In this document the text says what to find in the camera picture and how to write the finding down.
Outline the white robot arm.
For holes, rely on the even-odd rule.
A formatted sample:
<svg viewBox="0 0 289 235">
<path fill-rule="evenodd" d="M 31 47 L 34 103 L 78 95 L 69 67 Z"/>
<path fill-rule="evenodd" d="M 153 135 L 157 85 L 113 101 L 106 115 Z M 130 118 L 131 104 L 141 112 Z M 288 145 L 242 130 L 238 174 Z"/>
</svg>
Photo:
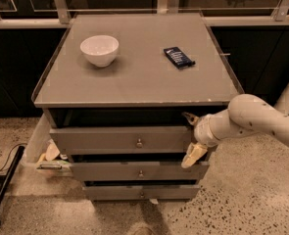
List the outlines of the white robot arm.
<svg viewBox="0 0 289 235">
<path fill-rule="evenodd" d="M 289 147 L 289 83 L 275 107 L 257 96 L 241 94 L 219 113 L 203 117 L 183 115 L 193 126 L 196 139 L 187 148 L 181 163 L 183 168 L 192 166 L 223 139 L 242 138 L 257 132 L 268 134 Z"/>
</svg>

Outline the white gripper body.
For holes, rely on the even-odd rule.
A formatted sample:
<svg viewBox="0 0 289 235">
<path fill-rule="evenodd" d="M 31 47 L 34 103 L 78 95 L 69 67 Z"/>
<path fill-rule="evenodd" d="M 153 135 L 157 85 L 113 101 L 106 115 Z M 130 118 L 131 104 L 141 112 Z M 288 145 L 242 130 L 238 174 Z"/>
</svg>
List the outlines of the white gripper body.
<svg viewBox="0 0 289 235">
<path fill-rule="evenodd" d="M 197 119 L 194 124 L 194 137 L 202 145 L 214 147 L 220 141 L 214 136 L 210 128 L 211 115 L 205 115 Z"/>
</svg>

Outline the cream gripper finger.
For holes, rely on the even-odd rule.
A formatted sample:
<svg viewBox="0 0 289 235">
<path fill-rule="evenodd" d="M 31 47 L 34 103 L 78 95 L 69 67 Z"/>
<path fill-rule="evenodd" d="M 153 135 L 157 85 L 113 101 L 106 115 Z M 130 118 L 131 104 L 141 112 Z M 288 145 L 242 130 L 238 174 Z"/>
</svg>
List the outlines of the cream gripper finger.
<svg viewBox="0 0 289 235">
<path fill-rule="evenodd" d="M 191 125 L 195 126 L 197 124 L 198 119 L 199 119 L 197 116 L 195 116 L 195 115 L 193 115 L 191 113 L 187 113 L 187 112 L 183 112 L 182 115 L 187 119 L 187 121 Z"/>
<path fill-rule="evenodd" d="M 188 168 L 202 158 L 208 151 L 208 147 L 200 143 L 191 143 L 188 146 L 186 155 L 184 156 L 181 166 Z"/>
</svg>

